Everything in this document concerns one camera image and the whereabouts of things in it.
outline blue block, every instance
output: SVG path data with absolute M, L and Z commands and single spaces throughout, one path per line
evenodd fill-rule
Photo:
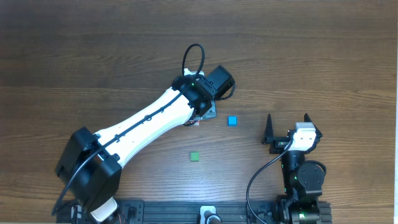
M 238 125 L 238 118 L 236 116 L 228 116 L 228 126 L 236 126 Z

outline wooden surface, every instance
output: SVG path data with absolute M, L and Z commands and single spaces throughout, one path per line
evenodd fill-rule
M 194 42 L 206 48 L 206 73 L 222 64 L 234 75 L 235 94 L 217 118 L 136 155 L 117 197 L 244 201 L 274 157 L 260 143 L 267 114 L 282 135 L 309 113 L 324 135 L 309 158 L 328 168 L 321 200 L 334 223 L 392 223 L 397 2 L 388 0 L 1 0 L 0 221 L 53 222 L 63 188 L 54 168 L 71 133 L 152 103 Z M 191 69 L 198 59 L 192 52 Z M 276 164 L 251 198 L 282 193 Z

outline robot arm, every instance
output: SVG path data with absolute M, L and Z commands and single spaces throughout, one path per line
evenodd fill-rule
M 179 76 L 157 101 L 127 120 L 95 134 L 86 128 L 74 132 L 55 169 L 66 187 L 54 211 L 69 189 L 95 222 L 114 219 L 118 205 L 113 195 L 122 168 L 161 134 L 193 115 L 203 116 L 211 100 L 222 99 L 232 86 L 234 79 L 222 66 L 207 77 L 199 73 Z

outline green block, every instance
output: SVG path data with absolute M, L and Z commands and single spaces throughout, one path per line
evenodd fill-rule
M 199 152 L 191 152 L 191 162 L 199 161 Z

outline small block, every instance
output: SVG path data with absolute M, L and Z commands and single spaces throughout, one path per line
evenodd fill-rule
M 238 125 L 238 118 L 236 116 L 228 116 L 228 126 L 236 126 Z
M 199 152 L 191 152 L 191 162 L 199 161 Z

